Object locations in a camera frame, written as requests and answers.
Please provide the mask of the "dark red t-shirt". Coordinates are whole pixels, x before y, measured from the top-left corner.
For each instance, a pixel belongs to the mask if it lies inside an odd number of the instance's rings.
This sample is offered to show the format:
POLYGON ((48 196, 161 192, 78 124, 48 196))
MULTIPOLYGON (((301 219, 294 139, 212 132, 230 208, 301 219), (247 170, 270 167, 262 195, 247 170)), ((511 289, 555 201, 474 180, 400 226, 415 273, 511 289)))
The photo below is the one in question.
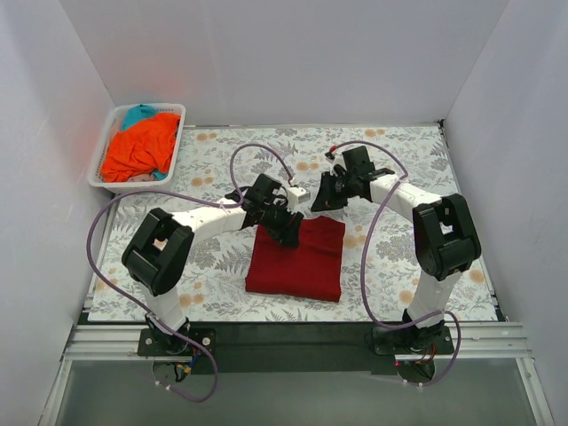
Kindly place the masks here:
POLYGON ((249 293, 285 295, 337 303, 345 224, 329 217, 304 220, 299 246, 286 248, 259 226, 245 289, 249 293))

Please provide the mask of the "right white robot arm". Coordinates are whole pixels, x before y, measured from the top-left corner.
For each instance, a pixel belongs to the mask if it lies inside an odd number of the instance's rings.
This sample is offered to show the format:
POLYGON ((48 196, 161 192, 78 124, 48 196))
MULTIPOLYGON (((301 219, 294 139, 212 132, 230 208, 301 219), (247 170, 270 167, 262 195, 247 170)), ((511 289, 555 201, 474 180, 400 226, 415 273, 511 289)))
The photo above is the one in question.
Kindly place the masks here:
POLYGON ((402 320, 389 325, 373 318, 375 351, 379 355, 426 352, 451 342, 445 318, 455 284, 481 256, 481 244, 469 207, 460 194, 442 196, 407 182, 408 172, 378 169, 367 149, 370 143, 342 143, 339 153, 325 154, 330 169, 321 175, 313 212, 342 209, 358 197, 390 209, 414 229, 414 253, 421 274, 402 320))

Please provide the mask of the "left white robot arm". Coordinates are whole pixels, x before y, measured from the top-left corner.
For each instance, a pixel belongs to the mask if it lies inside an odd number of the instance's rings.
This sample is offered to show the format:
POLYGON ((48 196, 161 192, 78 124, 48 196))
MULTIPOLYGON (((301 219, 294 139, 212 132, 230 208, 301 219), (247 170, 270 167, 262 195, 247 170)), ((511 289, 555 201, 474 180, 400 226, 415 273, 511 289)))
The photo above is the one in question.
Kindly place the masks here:
POLYGON ((193 245, 260 225, 278 244, 296 249, 304 219, 297 207, 309 198, 302 187, 285 186, 261 174, 253 185, 228 193, 216 207, 178 213, 152 209, 122 254, 122 264, 142 288, 150 309, 146 324, 152 343, 169 355, 189 352, 190 321, 177 284, 193 245))

